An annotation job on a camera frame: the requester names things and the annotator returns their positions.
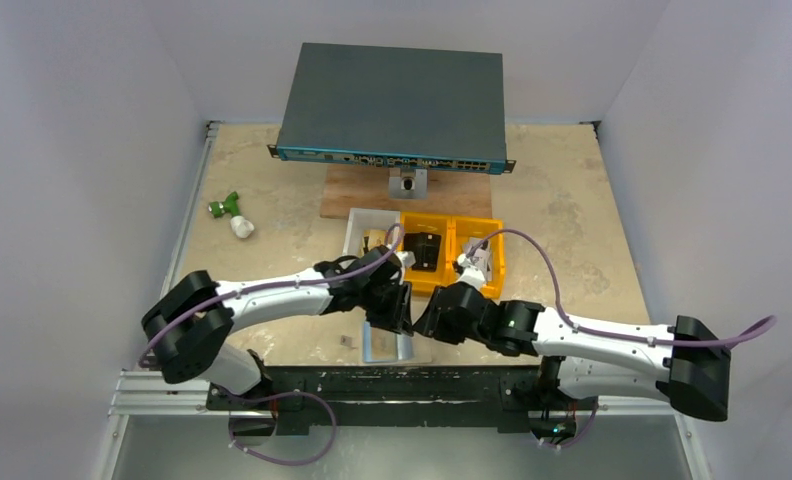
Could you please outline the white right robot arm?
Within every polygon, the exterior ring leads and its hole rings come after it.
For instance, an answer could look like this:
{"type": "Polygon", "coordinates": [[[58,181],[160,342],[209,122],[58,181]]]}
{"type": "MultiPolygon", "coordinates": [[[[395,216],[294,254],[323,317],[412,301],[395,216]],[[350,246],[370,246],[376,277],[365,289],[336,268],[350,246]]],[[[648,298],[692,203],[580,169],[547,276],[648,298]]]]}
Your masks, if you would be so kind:
{"type": "Polygon", "coordinates": [[[472,340],[503,356],[540,358],[524,393],[542,409],[621,396],[662,401],[709,422],[728,417],[731,350],[692,317],[672,326],[563,320],[555,308],[494,302],[457,282],[435,289],[413,329],[452,345],[472,340]]]}

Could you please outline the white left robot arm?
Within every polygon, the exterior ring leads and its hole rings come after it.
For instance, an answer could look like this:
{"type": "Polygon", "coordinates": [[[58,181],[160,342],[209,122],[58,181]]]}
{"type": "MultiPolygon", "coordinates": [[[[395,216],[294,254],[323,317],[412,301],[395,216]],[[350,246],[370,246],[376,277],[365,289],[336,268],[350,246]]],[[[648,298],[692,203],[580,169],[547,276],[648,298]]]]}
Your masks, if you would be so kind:
{"type": "Polygon", "coordinates": [[[148,349],[170,385],[202,379],[248,398],[272,394],[260,356],[231,346],[244,328],[295,316],[361,309],[373,326],[409,334],[411,252],[375,247],[361,257],[322,261],[273,279],[217,281],[205,270],[187,274],[141,320],[148,349]]]}

